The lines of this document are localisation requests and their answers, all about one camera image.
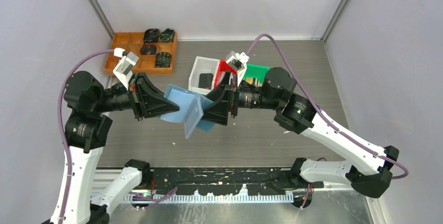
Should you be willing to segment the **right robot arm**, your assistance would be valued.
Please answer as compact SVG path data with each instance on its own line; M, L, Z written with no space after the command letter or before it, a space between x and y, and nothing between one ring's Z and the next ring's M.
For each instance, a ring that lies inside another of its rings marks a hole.
M261 86L256 87L226 73L206 97L204 120L227 125L239 108L270 109L274 120L287 131L311 138L342 157L342 161L316 161L297 158L288 180L292 188L305 188L316 182L349 185L358 193L379 198L393 179L391 168L399 150L380 147L335 123L318 106L295 93L297 83L281 67L269 69Z

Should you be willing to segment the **blue leather card holder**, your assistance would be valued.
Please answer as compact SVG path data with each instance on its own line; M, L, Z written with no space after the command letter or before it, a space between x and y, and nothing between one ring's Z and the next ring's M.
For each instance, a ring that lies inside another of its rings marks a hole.
M166 122L184 124L184 136L189 139L196 129L210 132L215 123L203 119L204 109L213 102L204 95L169 84L164 98L179 106L179 111L161 115Z

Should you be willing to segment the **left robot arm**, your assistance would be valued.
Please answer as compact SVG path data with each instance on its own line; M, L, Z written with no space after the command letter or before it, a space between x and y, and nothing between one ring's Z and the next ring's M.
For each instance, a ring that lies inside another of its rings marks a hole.
M137 120L177 112L179 106L164 97L144 73L134 74L128 87L106 89L92 74L70 74L62 97L71 109L62 124L65 168L56 208L48 223L108 223L117 205L136 187L154 185L150 164L129 160L121 174L92 197L98 161L106 145L112 120L109 112L131 110Z

